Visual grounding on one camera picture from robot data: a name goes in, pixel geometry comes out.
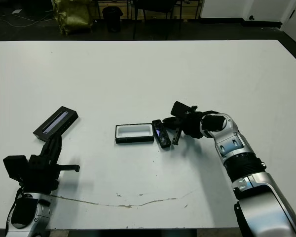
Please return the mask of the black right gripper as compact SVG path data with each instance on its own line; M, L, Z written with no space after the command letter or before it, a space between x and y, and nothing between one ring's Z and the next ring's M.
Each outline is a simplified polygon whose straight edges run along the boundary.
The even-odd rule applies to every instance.
M178 145L182 132L196 139L203 137L203 134L200 132L200 112L196 111L197 108L197 106L191 106L186 110L180 110L182 114L176 117L169 117L162 120L164 127L175 130L175 135L172 139L173 145Z

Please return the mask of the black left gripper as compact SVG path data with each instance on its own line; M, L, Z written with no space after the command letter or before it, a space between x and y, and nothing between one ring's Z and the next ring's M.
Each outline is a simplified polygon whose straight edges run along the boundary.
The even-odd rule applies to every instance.
M54 135L45 142L40 155L31 155L19 181L25 192L49 195L58 189L61 171L79 172L78 164L58 164L61 149L62 136Z

